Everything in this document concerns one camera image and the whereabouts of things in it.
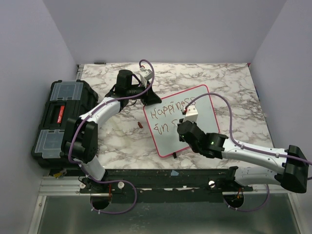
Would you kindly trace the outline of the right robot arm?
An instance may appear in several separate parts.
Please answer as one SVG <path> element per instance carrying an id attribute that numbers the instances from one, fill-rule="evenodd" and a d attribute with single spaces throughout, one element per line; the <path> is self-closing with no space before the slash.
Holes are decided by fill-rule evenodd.
<path id="1" fill-rule="evenodd" d="M 255 165 L 238 168 L 225 177 L 230 191 L 253 184 L 275 184 L 285 190 L 303 194 L 307 191 L 309 164 L 301 149 L 290 145 L 287 149 L 266 148 L 238 142 L 218 133 L 205 133 L 195 122 L 185 121 L 177 126 L 179 140 L 186 142 L 193 152 L 207 158 L 232 159 Z"/>

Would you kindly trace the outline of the pink framed whiteboard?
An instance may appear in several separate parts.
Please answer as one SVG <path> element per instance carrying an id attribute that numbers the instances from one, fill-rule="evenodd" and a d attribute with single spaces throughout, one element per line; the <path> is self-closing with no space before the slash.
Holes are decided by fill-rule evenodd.
<path id="1" fill-rule="evenodd" d="M 156 151 L 160 157 L 170 156 L 189 147 L 179 141 L 177 124 L 184 118 L 182 111 L 199 95 L 208 93 L 208 86 L 201 84 L 190 89 L 163 97 L 161 103 L 144 106 L 143 111 L 150 129 Z M 219 125 L 212 100 L 204 96 L 192 103 L 197 111 L 197 124 L 206 133 L 219 133 Z"/>

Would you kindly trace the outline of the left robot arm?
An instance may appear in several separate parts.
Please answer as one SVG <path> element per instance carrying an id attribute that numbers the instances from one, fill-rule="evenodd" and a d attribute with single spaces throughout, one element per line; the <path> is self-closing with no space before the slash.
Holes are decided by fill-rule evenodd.
<path id="1" fill-rule="evenodd" d="M 79 117 L 69 118 L 61 144 L 61 151 L 70 163 L 78 165 L 89 177 L 91 186 L 98 192 L 104 192 L 108 180 L 104 178 L 105 169 L 96 154 L 98 151 L 98 130 L 112 116 L 127 106 L 130 100 L 139 99 L 144 105 L 161 103 L 161 98 L 152 90 L 155 79 L 153 70 L 140 67 L 138 84 L 133 84 L 135 74 L 130 70 L 120 70 L 116 84 L 92 110 Z"/>

